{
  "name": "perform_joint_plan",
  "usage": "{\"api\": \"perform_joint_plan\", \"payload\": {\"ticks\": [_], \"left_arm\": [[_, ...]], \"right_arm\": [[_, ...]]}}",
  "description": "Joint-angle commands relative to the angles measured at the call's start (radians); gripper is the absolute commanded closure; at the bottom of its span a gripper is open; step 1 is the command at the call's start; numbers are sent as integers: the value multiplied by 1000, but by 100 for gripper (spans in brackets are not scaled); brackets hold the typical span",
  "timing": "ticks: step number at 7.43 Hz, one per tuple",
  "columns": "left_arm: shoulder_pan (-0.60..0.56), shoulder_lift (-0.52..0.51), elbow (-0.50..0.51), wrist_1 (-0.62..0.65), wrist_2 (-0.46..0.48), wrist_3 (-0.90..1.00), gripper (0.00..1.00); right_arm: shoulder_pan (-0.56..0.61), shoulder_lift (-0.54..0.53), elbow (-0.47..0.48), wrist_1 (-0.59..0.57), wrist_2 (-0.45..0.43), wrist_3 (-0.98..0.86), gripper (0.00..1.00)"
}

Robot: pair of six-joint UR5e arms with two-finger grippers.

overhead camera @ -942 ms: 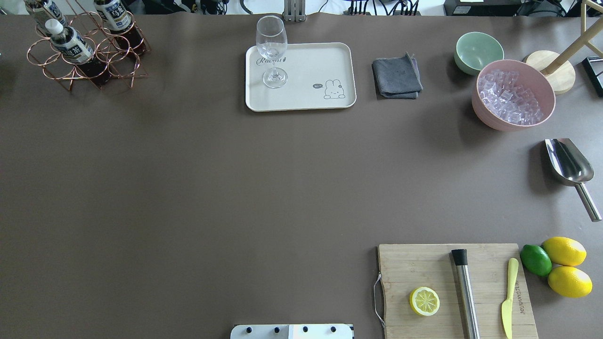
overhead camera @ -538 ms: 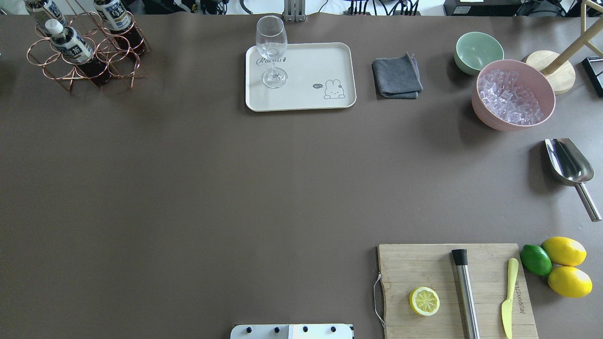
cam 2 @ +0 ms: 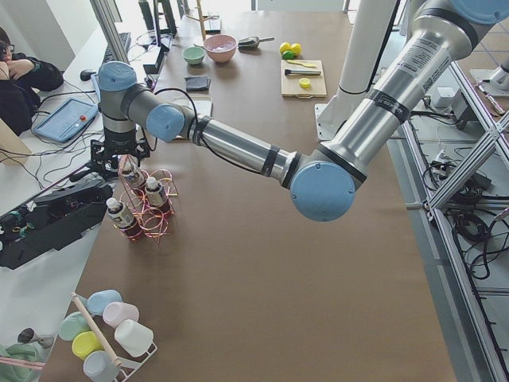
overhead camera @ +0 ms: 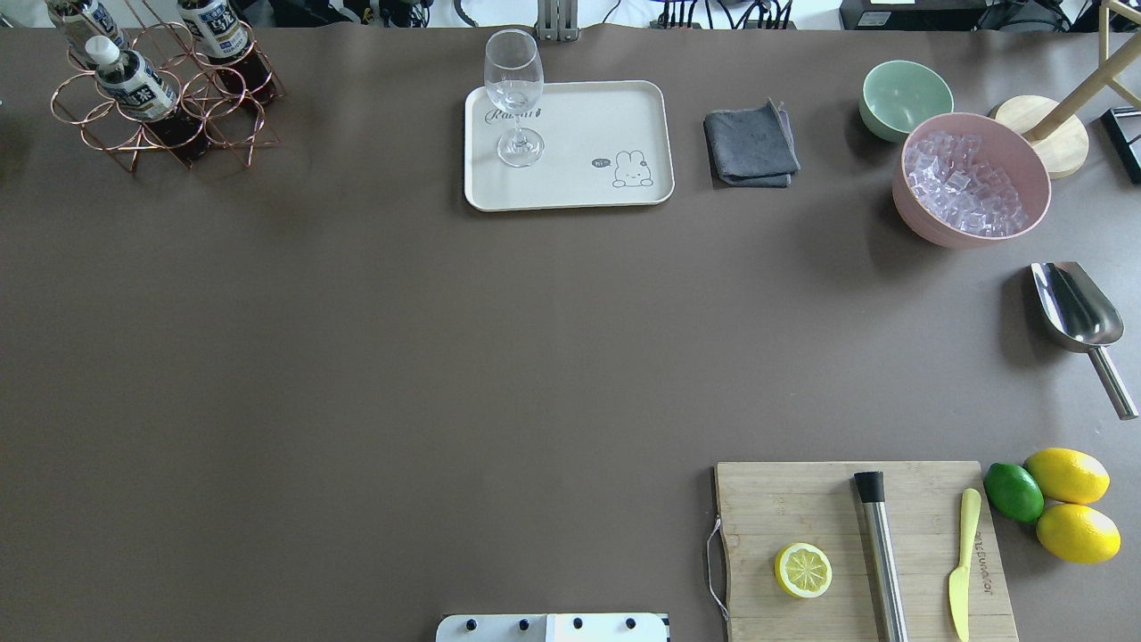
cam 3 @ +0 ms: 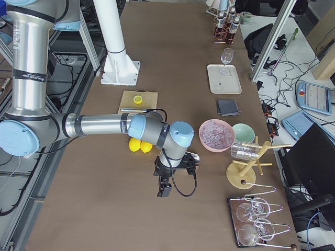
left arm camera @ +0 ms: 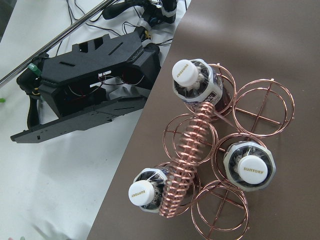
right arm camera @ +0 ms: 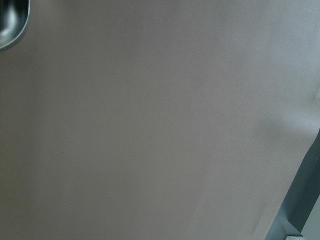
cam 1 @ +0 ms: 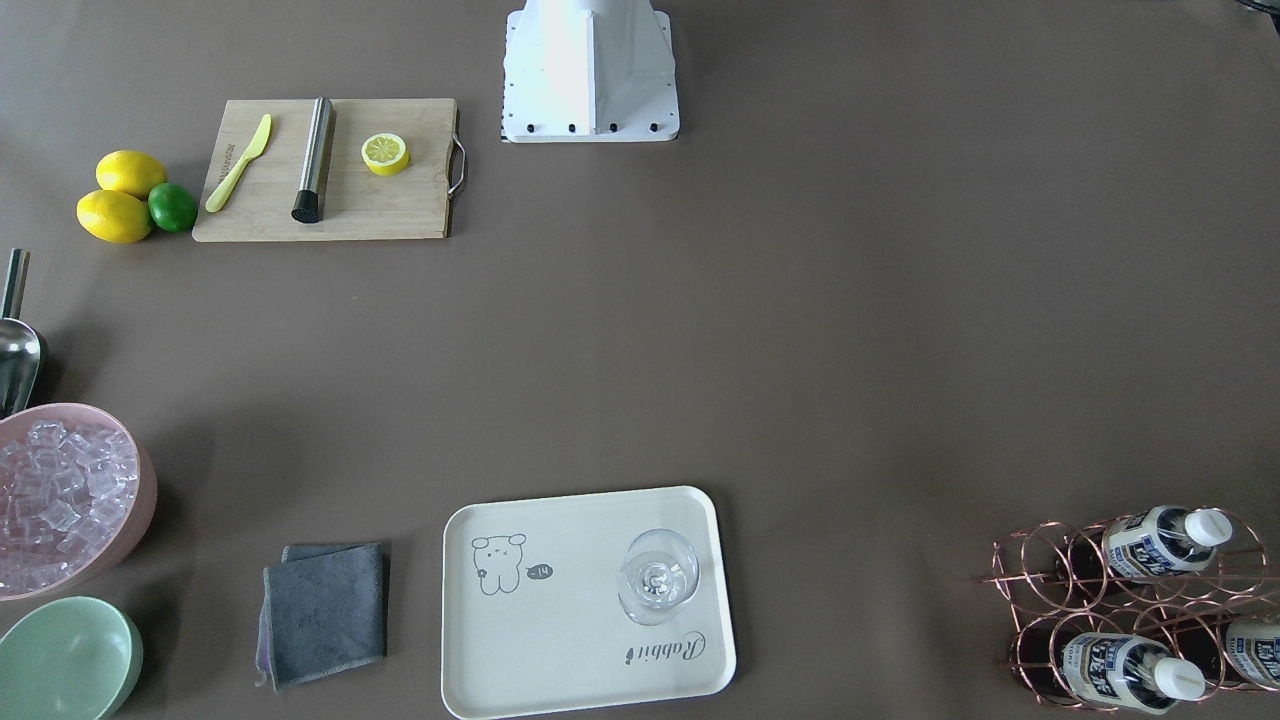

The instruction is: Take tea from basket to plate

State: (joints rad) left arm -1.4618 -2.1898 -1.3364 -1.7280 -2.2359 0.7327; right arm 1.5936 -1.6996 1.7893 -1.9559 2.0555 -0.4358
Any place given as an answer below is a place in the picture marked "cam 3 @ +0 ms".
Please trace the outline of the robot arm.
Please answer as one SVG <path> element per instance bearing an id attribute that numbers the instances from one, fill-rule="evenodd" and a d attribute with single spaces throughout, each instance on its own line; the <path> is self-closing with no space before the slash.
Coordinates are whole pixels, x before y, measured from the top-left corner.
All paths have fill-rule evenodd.
<path id="1" fill-rule="evenodd" d="M 92 134 L 127 134 L 161 150 L 154 174 L 159 197 L 176 187 L 174 173 L 195 176 L 196 159 L 187 151 L 194 130 L 186 122 L 164 122 L 151 109 L 140 113 L 79 116 L 50 113 L 45 108 L 50 30 L 80 29 L 79 1 L 7 1 L 13 20 L 13 99 L 1 122 L 1 148 L 13 156 L 26 156 L 66 138 Z"/>

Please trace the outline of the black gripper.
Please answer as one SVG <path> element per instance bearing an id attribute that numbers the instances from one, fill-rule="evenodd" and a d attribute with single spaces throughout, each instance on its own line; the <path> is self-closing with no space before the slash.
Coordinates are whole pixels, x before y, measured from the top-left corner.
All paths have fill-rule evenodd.
<path id="1" fill-rule="evenodd" d="M 189 175 L 192 175 L 196 179 L 196 167 L 199 163 L 200 157 L 198 154 L 186 152 L 179 165 L 173 167 L 172 170 L 175 172 L 179 169 L 185 169 Z M 172 176 L 170 165 L 164 165 L 159 157 L 156 158 L 154 164 L 155 171 L 153 175 L 159 177 L 159 191 L 157 196 L 168 197 L 172 190 L 172 185 L 169 183 L 169 179 Z"/>

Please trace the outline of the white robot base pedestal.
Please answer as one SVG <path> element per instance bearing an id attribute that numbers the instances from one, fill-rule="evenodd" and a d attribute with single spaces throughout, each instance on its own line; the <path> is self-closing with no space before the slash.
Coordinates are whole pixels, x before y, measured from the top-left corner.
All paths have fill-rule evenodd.
<path id="1" fill-rule="evenodd" d="M 116 1 L 97 0 L 94 6 L 107 50 L 101 83 L 135 86 L 140 62 L 133 61 L 126 52 Z"/>

